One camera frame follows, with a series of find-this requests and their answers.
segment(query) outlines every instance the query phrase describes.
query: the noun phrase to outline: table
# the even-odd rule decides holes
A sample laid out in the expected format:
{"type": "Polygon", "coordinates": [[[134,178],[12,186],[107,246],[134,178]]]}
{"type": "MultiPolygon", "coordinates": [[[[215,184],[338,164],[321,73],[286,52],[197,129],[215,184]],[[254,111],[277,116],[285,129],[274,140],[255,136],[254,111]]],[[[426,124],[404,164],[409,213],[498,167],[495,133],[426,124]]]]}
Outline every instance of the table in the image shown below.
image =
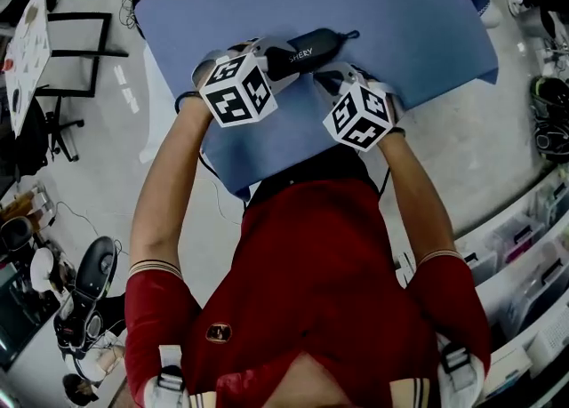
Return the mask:
{"type": "MultiPolygon", "coordinates": [[[[136,16],[173,96],[191,88],[192,69],[213,49],[321,27],[359,30],[339,60],[392,85],[406,108],[477,77],[495,82],[498,73],[471,0],[142,0],[136,16]]],[[[335,144],[322,126],[329,109],[308,76],[276,99],[279,110],[260,123],[213,123],[204,139],[221,181],[243,199],[254,182],[335,144]]]]}
{"type": "Polygon", "coordinates": [[[4,74],[16,137],[20,135],[37,83],[50,56],[45,0],[30,0],[5,56],[7,60],[13,60],[13,67],[4,74]]]}

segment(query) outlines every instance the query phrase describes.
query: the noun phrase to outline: white strap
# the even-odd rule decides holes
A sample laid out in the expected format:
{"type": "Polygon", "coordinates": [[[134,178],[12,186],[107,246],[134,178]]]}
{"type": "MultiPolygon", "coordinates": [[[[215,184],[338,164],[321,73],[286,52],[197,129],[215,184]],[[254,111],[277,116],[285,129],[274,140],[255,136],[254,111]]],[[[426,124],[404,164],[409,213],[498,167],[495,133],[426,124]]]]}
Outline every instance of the white strap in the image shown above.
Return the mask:
{"type": "Polygon", "coordinates": [[[158,377],[149,380],[144,388],[145,408],[189,408],[188,392],[158,386],[158,377]]]}
{"type": "MultiPolygon", "coordinates": [[[[450,344],[443,335],[437,334],[438,350],[450,344]]],[[[438,365],[437,376],[441,396],[441,408],[471,408],[482,393],[484,385],[484,365],[482,361],[466,349],[459,349],[446,357],[450,367],[468,358],[469,362],[447,373],[443,364],[438,365]]]]}
{"type": "Polygon", "coordinates": [[[175,365],[181,368],[181,348],[180,345],[160,345],[160,362],[162,368],[175,365]]]}

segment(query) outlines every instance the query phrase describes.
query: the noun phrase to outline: shelf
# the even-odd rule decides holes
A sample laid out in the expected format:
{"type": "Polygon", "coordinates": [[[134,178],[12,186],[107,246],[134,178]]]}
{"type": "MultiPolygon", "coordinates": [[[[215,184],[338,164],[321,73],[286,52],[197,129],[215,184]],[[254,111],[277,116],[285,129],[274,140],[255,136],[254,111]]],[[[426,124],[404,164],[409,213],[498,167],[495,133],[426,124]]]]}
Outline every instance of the shelf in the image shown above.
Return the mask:
{"type": "Polygon", "coordinates": [[[542,398],[535,402],[530,408],[543,408],[555,397],[561,389],[569,384],[569,372],[559,380],[542,398]]]}
{"type": "Polygon", "coordinates": [[[553,181],[558,176],[558,169],[553,170],[545,176],[539,183],[533,186],[525,195],[520,197],[515,203],[508,206],[502,212],[494,215],[488,221],[485,221],[478,228],[473,229],[468,234],[456,240],[457,247],[469,248],[469,244],[477,245],[484,241],[485,237],[492,233],[496,228],[500,227],[506,221],[519,213],[526,213],[533,203],[534,196],[544,185],[553,181]]]}
{"type": "Polygon", "coordinates": [[[509,300],[512,292],[540,264],[543,245],[560,236],[568,226],[569,211],[531,249],[477,286],[478,297],[491,324],[495,322],[500,306],[509,300]]]}
{"type": "Polygon", "coordinates": [[[540,316],[540,319],[525,329],[525,331],[517,335],[515,339],[509,341],[503,347],[494,351],[492,353],[492,364],[495,364],[516,348],[527,347],[535,338],[542,326],[548,324],[553,318],[559,315],[563,308],[565,308],[567,302],[569,302],[569,290],[565,291],[565,293],[557,300],[557,302],[553,304],[547,312],[540,316]]]}

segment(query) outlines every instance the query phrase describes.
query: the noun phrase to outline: blue mat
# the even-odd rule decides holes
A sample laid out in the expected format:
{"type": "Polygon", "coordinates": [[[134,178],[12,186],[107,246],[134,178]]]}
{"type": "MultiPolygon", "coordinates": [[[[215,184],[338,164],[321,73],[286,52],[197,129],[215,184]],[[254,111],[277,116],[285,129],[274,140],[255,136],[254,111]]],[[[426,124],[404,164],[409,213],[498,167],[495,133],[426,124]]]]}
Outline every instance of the blue mat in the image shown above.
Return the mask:
{"type": "MultiPolygon", "coordinates": [[[[406,108],[498,74],[471,0],[142,0],[136,15],[174,96],[191,89],[194,66],[212,49],[316,28],[359,30],[338,59],[391,84],[406,108]]],[[[225,186],[245,199],[252,183],[335,144],[322,125],[329,109],[309,76],[276,98],[279,110],[260,123],[213,123],[204,140],[225,186]]]]}

